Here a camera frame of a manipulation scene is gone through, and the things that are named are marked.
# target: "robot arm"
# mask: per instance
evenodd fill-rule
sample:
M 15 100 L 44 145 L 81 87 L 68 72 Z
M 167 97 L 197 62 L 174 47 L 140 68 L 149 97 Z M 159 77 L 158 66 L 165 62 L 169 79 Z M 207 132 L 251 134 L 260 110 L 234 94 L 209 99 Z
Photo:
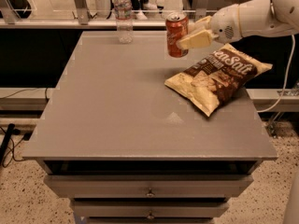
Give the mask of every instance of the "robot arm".
M 277 37 L 299 33 L 299 0 L 251 0 L 220 9 L 190 27 L 177 42 L 181 49 L 203 48 L 213 40 L 231 43 L 251 35 Z

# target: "table top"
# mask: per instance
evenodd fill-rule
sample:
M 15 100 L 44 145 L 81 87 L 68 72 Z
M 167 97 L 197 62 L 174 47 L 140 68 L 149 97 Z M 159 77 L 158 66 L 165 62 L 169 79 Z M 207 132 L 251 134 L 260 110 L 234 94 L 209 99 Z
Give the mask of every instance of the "table top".
M 243 88 L 210 118 L 164 81 L 220 47 L 168 56 L 165 31 L 84 32 L 23 157 L 251 161 L 277 153 Z

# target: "chip bag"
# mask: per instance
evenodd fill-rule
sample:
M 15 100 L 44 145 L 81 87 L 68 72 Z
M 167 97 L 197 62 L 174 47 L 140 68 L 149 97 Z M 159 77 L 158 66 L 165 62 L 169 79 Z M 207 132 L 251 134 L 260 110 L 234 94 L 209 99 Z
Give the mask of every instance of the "chip bag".
M 208 117 L 247 81 L 272 68 L 226 44 L 165 85 L 191 100 Z

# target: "red soda can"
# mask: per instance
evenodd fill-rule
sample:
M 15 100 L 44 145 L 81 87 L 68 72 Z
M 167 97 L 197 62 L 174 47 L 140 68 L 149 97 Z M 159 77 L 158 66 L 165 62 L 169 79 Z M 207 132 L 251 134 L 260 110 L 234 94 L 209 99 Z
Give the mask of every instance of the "red soda can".
M 167 49 L 172 57 L 183 57 L 187 49 L 179 49 L 177 41 L 188 33 L 188 17 L 183 12 L 170 13 L 166 18 Z

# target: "drawer front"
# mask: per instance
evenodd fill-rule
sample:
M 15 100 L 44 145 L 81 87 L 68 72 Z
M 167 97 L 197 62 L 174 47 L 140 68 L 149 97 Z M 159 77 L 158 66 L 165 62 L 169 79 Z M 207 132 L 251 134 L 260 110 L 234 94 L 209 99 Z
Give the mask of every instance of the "drawer front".
M 196 198 L 237 197 L 253 181 L 251 175 L 195 176 L 62 176 L 45 183 L 63 198 Z
M 79 217 L 162 217 L 200 218 L 220 217 L 228 203 L 202 203 L 195 200 L 155 201 L 73 201 L 71 207 Z
M 88 224 L 214 224 L 211 218 L 87 218 Z

